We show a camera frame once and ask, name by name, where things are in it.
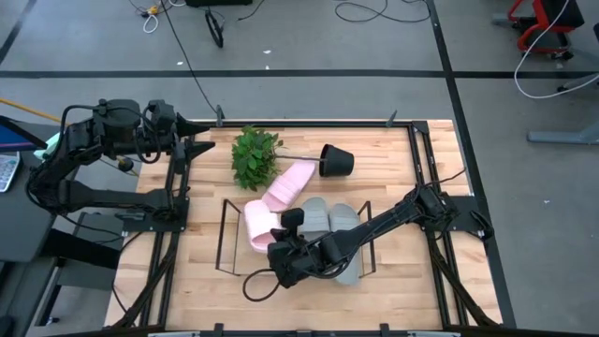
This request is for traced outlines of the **red black cart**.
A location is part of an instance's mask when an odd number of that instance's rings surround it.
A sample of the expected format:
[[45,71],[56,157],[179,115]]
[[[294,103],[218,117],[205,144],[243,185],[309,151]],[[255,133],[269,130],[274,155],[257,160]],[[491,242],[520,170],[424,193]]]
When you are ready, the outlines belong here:
[[568,34],[585,23],[577,0],[532,0],[533,15],[517,16],[523,2],[515,0],[506,13],[494,14],[491,22],[519,33],[517,48],[521,56],[528,51],[548,55],[553,60],[572,59]]

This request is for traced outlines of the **black plant pot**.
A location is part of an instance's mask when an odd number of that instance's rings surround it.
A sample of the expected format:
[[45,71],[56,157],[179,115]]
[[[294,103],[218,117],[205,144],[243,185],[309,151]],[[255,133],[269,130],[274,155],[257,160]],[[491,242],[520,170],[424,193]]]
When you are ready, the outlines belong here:
[[346,177],[353,172],[354,165],[353,154],[325,144],[321,151],[318,171],[321,177]]

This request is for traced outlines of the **green artificial plant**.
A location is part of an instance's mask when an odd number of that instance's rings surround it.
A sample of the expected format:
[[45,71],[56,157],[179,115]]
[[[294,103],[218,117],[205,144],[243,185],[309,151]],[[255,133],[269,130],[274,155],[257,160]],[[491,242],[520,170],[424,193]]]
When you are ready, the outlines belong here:
[[231,146],[234,182],[242,189],[256,192],[259,186],[271,183],[280,173],[277,164],[279,158],[323,162],[323,159],[311,156],[278,154],[280,149],[285,149],[285,142],[278,133],[270,133],[254,125],[245,125]]

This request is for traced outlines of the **grey slide sandal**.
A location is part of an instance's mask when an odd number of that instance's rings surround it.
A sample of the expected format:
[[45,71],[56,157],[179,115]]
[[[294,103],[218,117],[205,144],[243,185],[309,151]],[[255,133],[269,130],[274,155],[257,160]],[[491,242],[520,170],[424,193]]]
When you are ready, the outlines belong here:
[[[360,218],[355,210],[347,204],[337,203],[329,210],[329,227],[331,231],[349,230],[360,224]],[[361,273],[361,250],[358,249],[347,268],[335,280],[344,286],[359,284]]]
[[330,232],[328,206],[324,199],[309,198],[301,208],[304,219],[303,224],[298,228],[298,233],[306,240],[311,241]]

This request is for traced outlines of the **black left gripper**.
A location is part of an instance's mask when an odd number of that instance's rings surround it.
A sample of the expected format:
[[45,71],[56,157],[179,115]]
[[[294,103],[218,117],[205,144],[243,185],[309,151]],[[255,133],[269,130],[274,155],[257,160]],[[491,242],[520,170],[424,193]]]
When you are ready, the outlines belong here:
[[149,127],[138,129],[138,158],[141,162],[157,162],[161,154],[170,155],[176,162],[186,158],[191,162],[201,154],[215,147],[212,141],[196,142],[182,138],[194,136],[208,131],[210,128],[199,122],[187,120],[176,113],[175,123],[168,128],[151,131]]

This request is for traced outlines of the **pink slide sandal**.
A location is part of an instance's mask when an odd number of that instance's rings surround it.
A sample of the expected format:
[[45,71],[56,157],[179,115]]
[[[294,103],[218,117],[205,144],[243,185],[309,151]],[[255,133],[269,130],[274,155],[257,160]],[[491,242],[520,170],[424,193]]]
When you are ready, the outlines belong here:
[[262,196],[262,201],[271,212],[285,211],[296,201],[313,177],[314,171],[313,162],[295,162],[272,181]]
[[243,209],[249,244],[258,253],[266,254],[268,245],[275,242],[272,229],[282,229],[277,213],[271,212],[261,199],[252,200]]

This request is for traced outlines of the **grey desk leg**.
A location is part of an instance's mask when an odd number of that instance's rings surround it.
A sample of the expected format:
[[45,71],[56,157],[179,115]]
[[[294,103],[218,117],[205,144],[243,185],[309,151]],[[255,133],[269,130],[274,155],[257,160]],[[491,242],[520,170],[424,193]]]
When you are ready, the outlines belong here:
[[[599,85],[599,72],[564,83],[556,89],[555,96],[564,95],[591,84]],[[529,131],[527,140],[532,143],[599,145],[599,120],[579,131]]]

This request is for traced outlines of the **white calculator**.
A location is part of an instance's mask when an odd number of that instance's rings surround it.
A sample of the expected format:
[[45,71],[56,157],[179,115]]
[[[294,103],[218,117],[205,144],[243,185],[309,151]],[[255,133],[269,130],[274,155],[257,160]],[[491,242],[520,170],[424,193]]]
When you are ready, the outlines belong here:
[[21,154],[19,152],[0,154],[0,193],[8,191],[18,175],[20,164]]

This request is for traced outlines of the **grey side desk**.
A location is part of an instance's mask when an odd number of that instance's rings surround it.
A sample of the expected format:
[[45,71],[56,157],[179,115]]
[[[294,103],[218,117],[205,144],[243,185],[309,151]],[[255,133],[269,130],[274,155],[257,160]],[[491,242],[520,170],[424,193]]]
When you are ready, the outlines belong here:
[[53,227],[55,216],[26,196],[30,169],[39,165],[31,150],[11,187],[0,193],[0,337],[24,337],[61,259],[98,270],[114,270],[119,251]]

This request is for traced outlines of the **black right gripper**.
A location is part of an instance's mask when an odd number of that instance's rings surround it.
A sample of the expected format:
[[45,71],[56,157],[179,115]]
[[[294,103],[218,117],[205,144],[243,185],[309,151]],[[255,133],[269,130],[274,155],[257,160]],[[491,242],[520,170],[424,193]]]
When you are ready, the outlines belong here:
[[272,228],[270,234],[275,242],[268,245],[267,257],[282,287],[290,288],[308,277],[328,277],[320,248],[328,233],[311,241],[286,228]]

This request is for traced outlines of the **dark tablet blue screen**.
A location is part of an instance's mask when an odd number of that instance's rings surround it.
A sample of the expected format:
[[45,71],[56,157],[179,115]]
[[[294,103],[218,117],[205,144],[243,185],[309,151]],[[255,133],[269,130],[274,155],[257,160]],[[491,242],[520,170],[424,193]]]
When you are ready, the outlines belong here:
[[0,116],[0,153],[45,150],[47,143],[16,125],[12,119]]

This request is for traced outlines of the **black aluminium rig frame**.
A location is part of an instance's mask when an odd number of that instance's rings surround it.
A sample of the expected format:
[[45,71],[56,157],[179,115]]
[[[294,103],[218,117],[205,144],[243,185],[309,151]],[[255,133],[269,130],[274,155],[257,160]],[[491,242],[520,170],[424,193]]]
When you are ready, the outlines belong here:
[[[284,155],[317,156],[332,144],[355,157],[346,177],[313,176],[301,200],[320,197],[344,203],[363,217],[391,208],[418,180],[438,176],[443,189],[463,197],[469,218],[476,202],[465,172],[454,125],[449,120],[262,121],[285,142]],[[399,227],[374,241],[377,270],[344,286],[309,278],[291,288],[277,286],[268,268],[234,276],[215,268],[218,231],[225,198],[241,206],[259,198],[233,181],[231,146],[242,123],[232,120],[202,138],[215,147],[197,158],[190,173],[190,211],[180,235],[174,271],[163,278],[138,325],[164,323],[170,330],[395,330],[438,329],[442,316],[458,321],[457,299],[449,282],[431,266],[425,233]]]

